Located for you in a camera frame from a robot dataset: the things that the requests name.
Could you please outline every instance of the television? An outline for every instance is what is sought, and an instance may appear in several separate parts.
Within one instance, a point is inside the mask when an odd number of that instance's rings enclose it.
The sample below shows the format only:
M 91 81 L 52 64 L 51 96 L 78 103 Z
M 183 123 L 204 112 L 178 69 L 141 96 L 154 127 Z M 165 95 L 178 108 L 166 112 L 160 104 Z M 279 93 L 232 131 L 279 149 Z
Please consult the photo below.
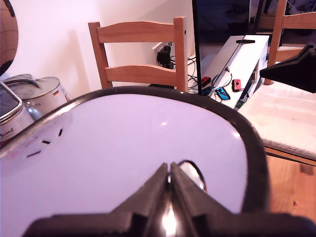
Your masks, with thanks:
M 192 10 L 198 93 L 201 95 L 201 78 L 220 79 L 247 34 L 250 0 L 192 0 Z M 221 60 L 215 59 L 228 40 L 229 50 L 221 52 Z

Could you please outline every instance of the can lid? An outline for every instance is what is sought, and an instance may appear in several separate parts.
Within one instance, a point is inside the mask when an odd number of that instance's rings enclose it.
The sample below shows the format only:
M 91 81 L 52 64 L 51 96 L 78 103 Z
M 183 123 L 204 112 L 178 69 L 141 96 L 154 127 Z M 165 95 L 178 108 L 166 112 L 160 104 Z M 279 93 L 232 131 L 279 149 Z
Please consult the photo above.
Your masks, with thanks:
M 52 91 L 59 85 L 59 79 L 55 77 L 45 77 L 35 79 L 40 87 L 36 87 L 29 82 L 17 82 L 8 84 L 8 87 L 22 100 L 33 99 Z

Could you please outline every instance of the wooden chair leg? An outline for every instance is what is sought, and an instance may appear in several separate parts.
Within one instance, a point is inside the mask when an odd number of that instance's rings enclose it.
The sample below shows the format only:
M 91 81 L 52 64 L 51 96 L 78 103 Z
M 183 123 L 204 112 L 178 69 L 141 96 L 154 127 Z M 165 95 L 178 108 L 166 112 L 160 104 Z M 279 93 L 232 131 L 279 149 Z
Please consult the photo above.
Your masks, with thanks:
M 273 83 L 274 83 L 273 80 L 265 79 L 265 82 L 263 83 L 263 85 L 272 85 Z

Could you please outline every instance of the red joy-con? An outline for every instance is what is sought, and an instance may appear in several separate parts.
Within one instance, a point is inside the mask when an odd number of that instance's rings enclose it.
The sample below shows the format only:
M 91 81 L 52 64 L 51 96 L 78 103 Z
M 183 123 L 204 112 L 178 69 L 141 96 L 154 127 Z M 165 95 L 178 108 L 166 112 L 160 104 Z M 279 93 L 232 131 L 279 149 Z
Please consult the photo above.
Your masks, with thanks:
M 238 92 L 241 90 L 241 81 L 240 79 L 234 79 L 232 81 L 232 90 L 233 92 Z

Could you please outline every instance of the wooden chair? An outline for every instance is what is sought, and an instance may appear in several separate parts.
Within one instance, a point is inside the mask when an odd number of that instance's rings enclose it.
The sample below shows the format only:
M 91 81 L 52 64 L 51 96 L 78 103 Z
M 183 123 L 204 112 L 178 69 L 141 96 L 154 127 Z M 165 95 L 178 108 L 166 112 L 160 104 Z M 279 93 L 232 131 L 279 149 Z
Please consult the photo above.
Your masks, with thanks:
M 99 22 L 88 25 L 102 88 L 112 87 L 113 81 L 124 81 L 171 85 L 188 91 L 185 17 L 174 18 L 173 24 L 138 21 L 106 27 L 100 27 Z M 104 43 L 161 41 L 175 43 L 176 70 L 156 65 L 109 67 Z
M 278 50 L 282 29 L 316 29 L 316 12 L 285 16 L 286 3 L 287 0 L 278 0 L 268 66 L 275 64 L 277 61 L 291 58 L 302 50 L 302 48 Z M 266 79 L 265 85 L 269 84 L 272 84 L 272 81 Z

